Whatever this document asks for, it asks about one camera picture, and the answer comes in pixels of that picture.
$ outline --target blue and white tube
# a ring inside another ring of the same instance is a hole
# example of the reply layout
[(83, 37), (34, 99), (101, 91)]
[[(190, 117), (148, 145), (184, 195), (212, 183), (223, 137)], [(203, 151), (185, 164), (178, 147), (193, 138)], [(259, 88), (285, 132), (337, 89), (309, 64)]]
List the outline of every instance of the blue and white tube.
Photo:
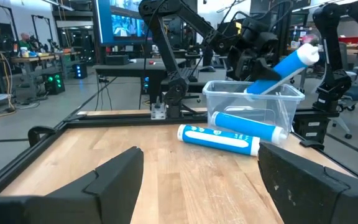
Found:
[(249, 156), (257, 156), (260, 139), (226, 131), (199, 128), (182, 124), (178, 129), (179, 141), (213, 147)]
[(257, 80), (251, 84), (244, 93), (263, 95), (292, 78), (294, 75), (302, 72), (308, 66), (319, 60), (318, 47), (311, 44), (303, 44), (298, 50), (292, 52), (280, 63), (274, 66), (273, 70), (281, 76), (280, 81)]
[(281, 144), (286, 140), (288, 133), (281, 127), (253, 121), (251, 119), (215, 112), (211, 117), (211, 124), (217, 127), (230, 129), (248, 136), (255, 136), (274, 144)]

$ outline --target office chair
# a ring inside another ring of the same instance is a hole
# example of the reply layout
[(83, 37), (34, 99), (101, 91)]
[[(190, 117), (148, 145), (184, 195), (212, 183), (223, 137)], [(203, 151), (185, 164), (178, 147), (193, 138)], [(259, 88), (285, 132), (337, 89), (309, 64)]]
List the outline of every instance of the office chair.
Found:
[[(356, 104), (358, 103), (358, 85), (355, 84), (357, 74), (355, 72), (348, 71), (348, 63), (347, 63), (347, 49), (346, 44), (343, 42), (339, 43), (339, 48), (341, 49), (341, 58), (343, 63), (343, 68), (346, 71), (347, 75), (349, 75), (353, 80), (353, 85), (351, 88), (344, 94), (344, 96), (339, 100), (339, 107), (340, 112), (344, 110), (353, 111), (356, 108)], [(342, 118), (342, 115), (340, 115), (338, 118), (331, 118), (333, 121), (333, 127), (336, 127), (337, 124), (340, 125), (340, 127), (345, 130), (346, 139), (351, 139), (352, 134), (351, 130), (347, 127), (345, 121)]]

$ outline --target gray floor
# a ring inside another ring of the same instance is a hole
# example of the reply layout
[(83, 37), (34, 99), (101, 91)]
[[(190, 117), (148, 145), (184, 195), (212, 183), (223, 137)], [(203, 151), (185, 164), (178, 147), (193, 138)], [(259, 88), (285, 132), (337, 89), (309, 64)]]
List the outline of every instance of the gray floor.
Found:
[[(0, 139), (17, 139), (26, 138), (27, 131), (37, 125), (55, 126), (73, 110), (79, 107), (84, 101), (97, 92), (96, 75), (93, 71), (88, 70), (90, 75), (84, 80), (67, 80), (65, 81), (66, 92), (57, 96), (49, 96), (46, 101), (41, 101), (38, 108), (30, 110), (19, 110), (16, 114), (0, 118)], [(210, 78), (216, 78), (215, 74), (211, 74)], [(306, 81), (306, 100), (301, 102), (300, 107), (309, 107), (316, 100), (316, 94), (310, 93), (312, 89), (318, 84), (319, 80), (308, 79)], [(16, 77), (15, 85), (20, 84), (20, 80)], [(299, 77), (296, 77), (295, 86), (299, 84)], [(140, 80), (138, 78), (117, 78), (108, 86), (109, 94), (111, 96), (112, 108), (114, 110), (137, 110), (139, 104)], [(26, 96), (26, 89), (18, 89), (17, 95), (19, 101)], [(103, 108), (102, 101), (99, 100), (98, 109), (110, 110), (109, 98), (107, 91), (103, 92)], [(142, 101), (147, 100), (146, 96), (142, 97)], [(94, 110), (96, 106), (96, 98), (91, 100), (82, 110)], [(205, 98), (201, 97), (201, 103), (195, 100), (187, 100), (188, 106), (205, 106)], [(142, 108), (146, 109), (148, 106), (142, 104)], [(358, 105), (353, 112), (346, 111), (342, 114), (346, 121), (352, 121), (349, 125), (353, 131), (353, 139), (347, 140), (344, 138), (344, 131), (340, 128), (329, 128), (329, 133), (345, 140), (346, 142), (358, 147)], [(326, 152), (342, 162), (351, 169), (358, 172), (358, 153), (353, 149), (327, 137)], [(0, 169), (8, 162), (20, 154), (28, 147), (26, 142), (14, 143), (0, 143)]]

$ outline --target computer screen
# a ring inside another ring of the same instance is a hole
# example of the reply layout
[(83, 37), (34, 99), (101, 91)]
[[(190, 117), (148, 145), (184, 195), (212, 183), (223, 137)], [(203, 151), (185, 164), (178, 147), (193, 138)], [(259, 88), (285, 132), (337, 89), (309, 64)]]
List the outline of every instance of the computer screen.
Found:
[(141, 1), (142, 0), (110, 0), (110, 6), (138, 12), (139, 4)]
[[(101, 45), (143, 44), (147, 25), (137, 11), (138, 0), (96, 0)], [(118, 11), (115, 7), (124, 7)], [(148, 41), (152, 41), (149, 31)]]

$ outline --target wooden table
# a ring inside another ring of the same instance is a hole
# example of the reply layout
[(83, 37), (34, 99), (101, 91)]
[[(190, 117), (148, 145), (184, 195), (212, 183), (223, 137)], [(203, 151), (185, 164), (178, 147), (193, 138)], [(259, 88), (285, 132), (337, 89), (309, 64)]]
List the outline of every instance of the wooden table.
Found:
[(39, 74), (35, 72), (34, 62), (41, 62), (42, 69), (46, 70), (46, 69), (49, 69), (49, 68), (47, 68), (46, 61), (51, 60), (53, 63), (53, 67), (54, 67), (52, 72), (54, 72), (58, 69), (56, 67), (56, 63), (55, 63), (55, 61), (58, 59), (59, 59), (58, 55), (49, 55), (49, 56), (44, 56), (44, 57), (28, 57), (28, 58), (13, 57), (13, 58), (11, 58), (11, 62), (12, 63), (23, 63), (24, 70), (25, 70), (25, 74), (23, 73), (23, 78), (30, 85), (32, 97), (36, 98), (37, 97), (37, 88), (36, 88), (36, 85), (34, 84), (34, 82), (35, 82), (35, 77), (38, 76)]
[[(184, 67), (186, 59), (176, 59), (179, 67)], [(167, 77), (167, 69), (164, 62), (160, 58), (147, 58), (146, 70), (144, 70), (144, 58), (136, 58), (135, 63), (128, 63), (126, 65), (94, 65), (98, 75), (105, 77), (139, 77), (141, 91), (150, 95), (150, 104), (157, 102), (157, 97), (160, 95), (160, 86), (162, 80)]]
[[(256, 157), (180, 142), (177, 130), (178, 125), (69, 129), (0, 195), (46, 195), (137, 146), (144, 152), (144, 176), (132, 223), (283, 223)], [(290, 135), (283, 148), (350, 175), (299, 141)]]
[(62, 75), (64, 79), (68, 79), (69, 74), (72, 71), (72, 66), (76, 63), (80, 63), (78, 58), (81, 52), (66, 52), (66, 53), (52, 53), (60, 57), (59, 62), (62, 67)]

